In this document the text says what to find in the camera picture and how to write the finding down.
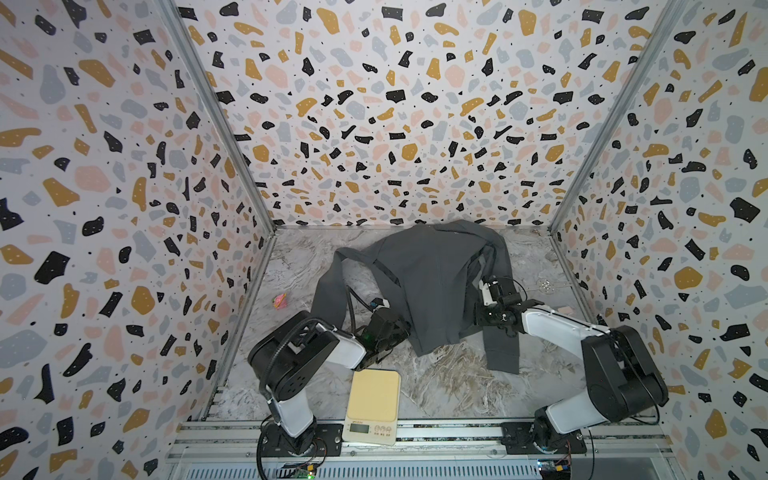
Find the grey zip-up jacket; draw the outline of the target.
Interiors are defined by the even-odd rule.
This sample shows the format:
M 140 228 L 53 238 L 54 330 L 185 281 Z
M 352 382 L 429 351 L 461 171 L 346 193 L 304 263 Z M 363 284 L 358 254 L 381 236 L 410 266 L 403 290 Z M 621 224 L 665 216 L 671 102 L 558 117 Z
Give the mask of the grey zip-up jacket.
M 371 271 L 384 299 L 410 324 L 409 340 L 417 355 L 481 331 L 488 369 L 518 373 L 518 338 L 475 323 L 482 307 L 480 280 L 513 274 L 506 241 L 496 231 L 458 220 L 416 225 L 361 250 L 336 250 L 331 267 L 318 280 L 311 309 L 312 316 L 336 327 L 347 311 L 346 260 Z

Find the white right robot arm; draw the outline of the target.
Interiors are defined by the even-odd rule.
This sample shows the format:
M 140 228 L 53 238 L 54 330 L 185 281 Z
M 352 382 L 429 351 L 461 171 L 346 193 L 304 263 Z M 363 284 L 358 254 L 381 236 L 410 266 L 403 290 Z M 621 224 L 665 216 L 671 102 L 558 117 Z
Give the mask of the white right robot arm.
M 669 399 L 668 387 L 637 330 L 588 324 L 543 302 L 523 298 L 510 277 L 478 282 L 477 324 L 538 337 L 579 358 L 586 386 L 579 394 L 537 411 L 532 434 L 539 446 L 595 425 L 619 422 Z

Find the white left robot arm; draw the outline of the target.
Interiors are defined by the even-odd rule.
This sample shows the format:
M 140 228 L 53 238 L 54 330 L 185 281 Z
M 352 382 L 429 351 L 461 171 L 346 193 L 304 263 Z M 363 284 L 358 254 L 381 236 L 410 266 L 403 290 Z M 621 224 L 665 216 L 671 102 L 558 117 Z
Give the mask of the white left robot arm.
M 408 339 L 410 325 L 393 309 L 375 307 L 360 332 L 337 328 L 301 311 L 254 346 L 248 364 L 275 423 L 290 441 L 309 439 L 316 428 L 305 387 L 326 363 L 361 371 L 385 359 Z

